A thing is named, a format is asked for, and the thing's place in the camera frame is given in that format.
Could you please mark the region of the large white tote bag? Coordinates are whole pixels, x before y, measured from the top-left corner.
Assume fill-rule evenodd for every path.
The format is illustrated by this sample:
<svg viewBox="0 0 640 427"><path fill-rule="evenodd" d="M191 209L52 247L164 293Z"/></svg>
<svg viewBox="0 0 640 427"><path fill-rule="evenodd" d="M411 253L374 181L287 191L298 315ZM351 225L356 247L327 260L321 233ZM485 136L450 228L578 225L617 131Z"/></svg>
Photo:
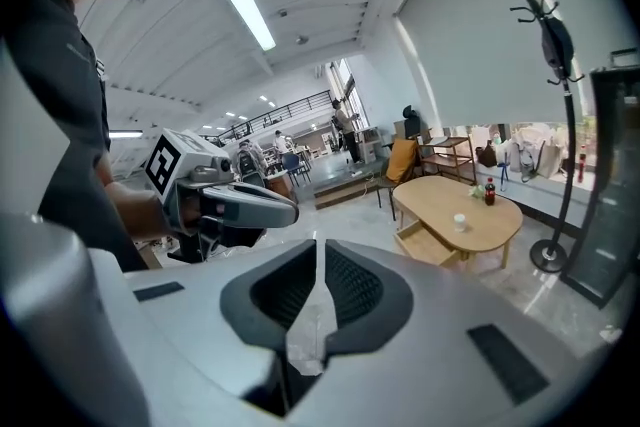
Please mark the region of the large white tote bag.
<svg viewBox="0 0 640 427"><path fill-rule="evenodd" d="M510 170L527 183L538 174L541 152L546 143L543 130L531 125L517 129L510 139Z"/></svg>

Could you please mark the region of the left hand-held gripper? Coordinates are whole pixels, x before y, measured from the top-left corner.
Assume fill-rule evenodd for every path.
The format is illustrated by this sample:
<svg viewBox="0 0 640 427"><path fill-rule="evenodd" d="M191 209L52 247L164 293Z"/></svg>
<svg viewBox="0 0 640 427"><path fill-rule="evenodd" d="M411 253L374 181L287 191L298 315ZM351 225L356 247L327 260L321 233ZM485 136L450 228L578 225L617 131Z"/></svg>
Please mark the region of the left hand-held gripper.
<svg viewBox="0 0 640 427"><path fill-rule="evenodd" d="M179 250L170 255L178 261L204 261L215 241L225 248L251 248L265 229L293 225L299 218L298 205L285 196L244 182L231 183L229 155L190 130L164 128L147 159L145 175L179 240ZM223 184L227 185L219 187L219 200L228 226L218 224L213 236L189 227L184 220L185 201L200 198L207 187Z"/></svg>

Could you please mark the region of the person's black-clothed body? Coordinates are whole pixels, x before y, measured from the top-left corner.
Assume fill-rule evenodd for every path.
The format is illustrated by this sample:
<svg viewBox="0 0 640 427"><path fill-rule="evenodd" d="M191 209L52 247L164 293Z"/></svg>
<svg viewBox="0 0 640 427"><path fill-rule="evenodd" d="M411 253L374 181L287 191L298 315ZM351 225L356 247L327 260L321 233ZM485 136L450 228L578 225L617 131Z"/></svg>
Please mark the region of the person's black-clothed body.
<svg viewBox="0 0 640 427"><path fill-rule="evenodd" d="M74 231L86 246L113 253L122 271L145 269L95 171L109 148L106 100L72 1L15 0L5 37L27 85L70 141L40 215Z"/></svg>

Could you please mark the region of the wooden drawer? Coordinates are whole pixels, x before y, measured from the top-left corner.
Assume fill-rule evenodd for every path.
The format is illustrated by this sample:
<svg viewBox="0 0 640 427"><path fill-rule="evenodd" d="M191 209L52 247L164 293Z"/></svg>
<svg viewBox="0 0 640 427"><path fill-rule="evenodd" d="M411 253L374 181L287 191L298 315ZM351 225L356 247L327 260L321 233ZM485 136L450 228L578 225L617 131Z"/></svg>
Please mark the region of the wooden drawer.
<svg viewBox="0 0 640 427"><path fill-rule="evenodd" d="M439 267L451 267L461 260L459 250L434 234L421 221L415 221L394 234L396 243L410 258Z"/></svg>

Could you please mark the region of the black office chair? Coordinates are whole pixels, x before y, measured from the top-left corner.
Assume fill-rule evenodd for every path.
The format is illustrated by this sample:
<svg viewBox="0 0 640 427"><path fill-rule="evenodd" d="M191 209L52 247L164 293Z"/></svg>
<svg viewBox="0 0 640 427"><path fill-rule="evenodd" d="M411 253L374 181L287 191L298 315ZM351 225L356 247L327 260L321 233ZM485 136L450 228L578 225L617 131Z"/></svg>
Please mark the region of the black office chair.
<svg viewBox="0 0 640 427"><path fill-rule="evenodd" d="M402 115L404 118L404 138L409 140L416 140L422 135L423 122L420 115L412 108L411 105L407 105Z"/></svg>

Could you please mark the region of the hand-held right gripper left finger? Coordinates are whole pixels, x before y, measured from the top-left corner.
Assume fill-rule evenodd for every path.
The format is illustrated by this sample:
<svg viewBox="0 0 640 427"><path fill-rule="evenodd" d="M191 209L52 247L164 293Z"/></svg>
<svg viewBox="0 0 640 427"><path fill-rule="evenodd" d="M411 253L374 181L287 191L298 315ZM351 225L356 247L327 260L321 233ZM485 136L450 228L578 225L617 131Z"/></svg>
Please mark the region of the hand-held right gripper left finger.
<svg viewBox="0 0 640 427"><path fill-rule="evenodd" d="M287 333L316 283L313 239L126 279L142 309L195 368L279 417L315 384L289 362Z"/></svg>

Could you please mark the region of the wooden shelf rack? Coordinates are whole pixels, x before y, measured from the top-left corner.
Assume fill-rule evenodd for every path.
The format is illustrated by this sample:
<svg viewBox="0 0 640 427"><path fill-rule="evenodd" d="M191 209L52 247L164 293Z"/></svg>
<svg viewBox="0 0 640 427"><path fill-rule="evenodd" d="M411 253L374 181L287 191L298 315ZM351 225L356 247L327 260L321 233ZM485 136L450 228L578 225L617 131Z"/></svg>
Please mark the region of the wooden shelf rack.
<svg viewBox="0 0 640 427"><path fill-rule="evenodd" d="M419 145L424 174L477 184L475 158L469 136L433 137Z"/></svg>

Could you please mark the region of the person's left hand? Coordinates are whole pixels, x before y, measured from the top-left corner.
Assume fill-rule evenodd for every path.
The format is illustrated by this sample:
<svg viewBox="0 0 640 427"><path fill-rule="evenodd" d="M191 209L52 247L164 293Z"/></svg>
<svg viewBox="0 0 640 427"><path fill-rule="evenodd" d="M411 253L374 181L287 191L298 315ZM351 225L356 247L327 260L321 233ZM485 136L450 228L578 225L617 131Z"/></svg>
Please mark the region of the person's left hand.
<svg viewBox="0 0 640 427"><path fill-rule="evenodd" d="M156 240L172 233L162 205L151 191L132 190L118 182L104 188L134 242Z"/></svg>

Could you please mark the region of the dark bag on coat rack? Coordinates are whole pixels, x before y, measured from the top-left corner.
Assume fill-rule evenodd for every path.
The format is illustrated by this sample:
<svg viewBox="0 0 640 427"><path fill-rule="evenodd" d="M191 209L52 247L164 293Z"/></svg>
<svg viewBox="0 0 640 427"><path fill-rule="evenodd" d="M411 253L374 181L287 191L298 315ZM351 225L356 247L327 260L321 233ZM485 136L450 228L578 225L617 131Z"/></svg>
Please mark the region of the dark bag on coat rack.
<svg viewBox="0 0 640 427"><path fill-rule="evenodd" d="M572 38L564 23L553 16L543 19L542 49L547 64L554 70L569 74L574 57Z"/></svg>

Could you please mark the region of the small white tote bag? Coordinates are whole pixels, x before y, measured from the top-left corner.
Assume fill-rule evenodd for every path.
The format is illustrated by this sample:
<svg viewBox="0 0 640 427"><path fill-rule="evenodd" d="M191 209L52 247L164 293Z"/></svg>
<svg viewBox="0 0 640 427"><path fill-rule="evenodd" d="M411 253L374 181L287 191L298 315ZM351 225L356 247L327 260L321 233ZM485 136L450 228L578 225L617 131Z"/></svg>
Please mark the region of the small white tote bag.
<svg viewBox="0 0 640 427"><path fill-rule="evenodd" d="M538 173L551 178L559 173L562 162L568 157L569 139L565 132L553 133L544 141L540 154Z"/></svg>

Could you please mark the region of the oval wooden table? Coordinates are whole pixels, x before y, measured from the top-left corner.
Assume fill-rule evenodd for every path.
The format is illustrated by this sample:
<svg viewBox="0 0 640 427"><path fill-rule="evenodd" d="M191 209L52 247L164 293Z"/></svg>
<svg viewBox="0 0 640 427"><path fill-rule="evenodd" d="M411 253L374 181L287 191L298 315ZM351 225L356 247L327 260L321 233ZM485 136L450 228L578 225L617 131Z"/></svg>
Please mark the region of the oval wooden table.
<svg viewBox="0 0 640 427"><path fill-rule="evenodd" d="M427 176L401 184L393 191L399 219L411 216L421 221L434 234L461 253L465 270L470 271L479 254L500 250L500 267L507 267L510 243L523 223L520 208L498 196L493 206L469 196L470 187L440 176ZM467 227L462 233L454 230L455 214L466 216Z"/></svg>

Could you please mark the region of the dark brown handbag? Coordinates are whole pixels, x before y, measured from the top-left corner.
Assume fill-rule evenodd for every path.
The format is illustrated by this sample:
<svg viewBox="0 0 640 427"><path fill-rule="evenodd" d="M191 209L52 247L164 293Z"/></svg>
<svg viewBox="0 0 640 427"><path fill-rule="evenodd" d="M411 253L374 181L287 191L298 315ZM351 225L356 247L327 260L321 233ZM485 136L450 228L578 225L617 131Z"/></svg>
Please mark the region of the dark brown handbag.
<svg viewBox="0 0 640 427"><path fill-rule="evenodd" d="M484 167L491 168L498 165L497 155L491 140L484 147L475 148L476 159Z"/></svg>

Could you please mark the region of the person's left forearm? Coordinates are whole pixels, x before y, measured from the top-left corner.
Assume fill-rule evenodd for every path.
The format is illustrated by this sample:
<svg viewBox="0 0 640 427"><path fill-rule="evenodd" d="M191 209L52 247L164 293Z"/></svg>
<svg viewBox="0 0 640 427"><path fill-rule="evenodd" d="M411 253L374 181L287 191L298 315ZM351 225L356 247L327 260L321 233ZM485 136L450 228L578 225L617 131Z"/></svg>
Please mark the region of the person's left forearm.
<svg viewBox="0 0 640 427"><path fill-rule="evenodd" d="M95 173L106 191L112 191L114 189L116 182L113 178L108 152L105 152L97 161L95 165Z"/></svg>

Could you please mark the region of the white floor appliance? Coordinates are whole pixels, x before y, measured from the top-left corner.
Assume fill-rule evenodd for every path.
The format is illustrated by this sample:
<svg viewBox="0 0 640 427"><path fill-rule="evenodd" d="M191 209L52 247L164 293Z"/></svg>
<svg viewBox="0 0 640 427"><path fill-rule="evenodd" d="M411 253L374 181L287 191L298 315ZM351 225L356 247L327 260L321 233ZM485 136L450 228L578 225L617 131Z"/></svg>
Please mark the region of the white floor appliance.
<svg viewBox="0 0 640 427"><path fill-rule="evenodd" d="M365 164L377 159L376 149L381 147L382 139L377 127L368 127L356 133L359 154Z"/></svg>

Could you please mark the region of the blue chair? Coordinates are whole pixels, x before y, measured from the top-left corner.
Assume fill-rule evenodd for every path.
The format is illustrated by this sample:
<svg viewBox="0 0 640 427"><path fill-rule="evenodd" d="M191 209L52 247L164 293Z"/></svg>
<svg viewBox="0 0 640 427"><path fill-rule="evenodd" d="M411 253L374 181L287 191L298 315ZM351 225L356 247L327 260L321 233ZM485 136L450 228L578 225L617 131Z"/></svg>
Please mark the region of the blue chair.
<svg viewBox="0 0 640 427"><path fill-rule="evenodd" d="M283 153L281 163L294 186L299 185L298 176L301 175L306 182L311 182L306 164L295 153Z"/></svg>

